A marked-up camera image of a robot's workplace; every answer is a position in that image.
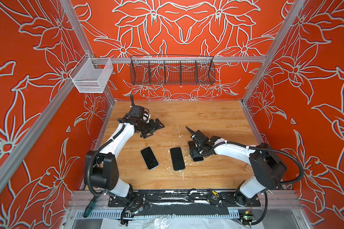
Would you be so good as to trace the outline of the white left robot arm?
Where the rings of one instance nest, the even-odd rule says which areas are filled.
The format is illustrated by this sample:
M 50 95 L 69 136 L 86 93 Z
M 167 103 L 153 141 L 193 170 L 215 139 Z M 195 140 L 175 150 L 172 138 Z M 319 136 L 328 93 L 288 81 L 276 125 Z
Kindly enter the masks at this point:
M 116 131 L 107 142 L 86 154 L 84 182 L 94 196 L 107 193 L 122 198 L 129 196 L 131 185 L 120 178 L 118 155 L 135 133 L 140 133 L 145 139 L 164 128 L 158 118 L 120 118 L 118 122 Z

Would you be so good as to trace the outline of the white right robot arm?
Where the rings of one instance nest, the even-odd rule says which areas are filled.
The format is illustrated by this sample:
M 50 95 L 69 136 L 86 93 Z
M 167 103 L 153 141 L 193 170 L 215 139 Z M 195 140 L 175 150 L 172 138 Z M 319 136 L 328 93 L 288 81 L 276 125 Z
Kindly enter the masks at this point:
M 252 198 L 258 193 L 273 190 L 281 185 L 297 183 L 304 177 L 304 168 L 298 159 L 281 150 L 272 149 L 268 144 L 244 145 L 218 136 L 208 138 L 199 130 L 193 131 L 189 127 L 186 129 L 191 134 L 198 157 L 228 156 L 251 166 L 253 175 L 237 189 L 237 198 Z M 287 165 L 280 155 L 286 156 L 297 165 L 299 174 L 296 178 L 282 180 L 287 172 Z

